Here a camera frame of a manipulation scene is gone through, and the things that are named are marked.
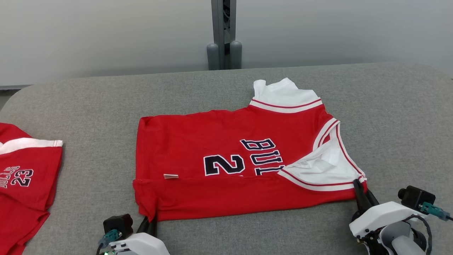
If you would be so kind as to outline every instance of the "gray fabric tablecloth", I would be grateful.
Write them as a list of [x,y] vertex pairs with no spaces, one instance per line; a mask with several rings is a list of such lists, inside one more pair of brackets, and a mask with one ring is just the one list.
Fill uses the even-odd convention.
[[[65,142],[51,215],[25,255],[94,254],[102,222],[137,213],[135,139],[142,116],[245,107],[254,80],[288,77],[313,89],[342,122],[349,155],[380,202],[417,186],[453,212],[453,82],[410,63],[243,69],[81,78],[27,87],[0,112],[34,138]],[[164,221],[158,237],[172,255],[366,254],[348,224],[354,201],[300,210]],[[430,218],[433,254],[453,250],[453,222]]]

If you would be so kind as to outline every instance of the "garment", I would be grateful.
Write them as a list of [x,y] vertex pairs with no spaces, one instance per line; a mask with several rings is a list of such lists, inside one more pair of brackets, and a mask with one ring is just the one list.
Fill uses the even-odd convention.
[[0,255],[20,255],[52,205],[63,142],[0,123]]
[[355,198],[365,174],[347,155],[339,121],[313,90],[288,78],[254,82],[249,106],[141,118],[139,212],[194,219],[314,206]]

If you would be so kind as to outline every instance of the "clothing tag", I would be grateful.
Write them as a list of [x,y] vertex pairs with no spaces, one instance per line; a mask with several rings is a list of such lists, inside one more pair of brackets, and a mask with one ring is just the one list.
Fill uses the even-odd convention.
[[179,176],[177,174],[164,174],[164,179],[178,179]]

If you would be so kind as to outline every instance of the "white wall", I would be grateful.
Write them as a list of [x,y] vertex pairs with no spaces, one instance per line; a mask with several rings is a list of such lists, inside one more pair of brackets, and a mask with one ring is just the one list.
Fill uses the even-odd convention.
[[453,0],[237,0],[242,67],[415,61],[453,78]]
[[210,0],[0,0],[0,86],[207,70],[212,42]]

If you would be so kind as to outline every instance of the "red fabric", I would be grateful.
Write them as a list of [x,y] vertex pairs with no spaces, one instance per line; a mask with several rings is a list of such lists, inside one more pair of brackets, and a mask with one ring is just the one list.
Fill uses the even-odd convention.
[[[0,141],[30,138],[0,123]],[[0,154],[0,255],[20,255],[52,205],[62,147],[31,147]]]
[[[277,113],[254,106],[237,111],[213,110],[189,115],[161,115],[140,120],[136,180],[139,212],[151,220],[195,219],[309,207],[355,198],[354,190],[312,191],[256,168],[288,165],[306,156],[321,128],[333,117],[324,105],[297,113]],[[247,150],[240,140],[271,139],[275,148]],[[278,150],[283,162],[256,165],[252,154]],[[220,155],[245,170],[206,176],[204,157]],[[178,175],[164,179],[164,174]]]

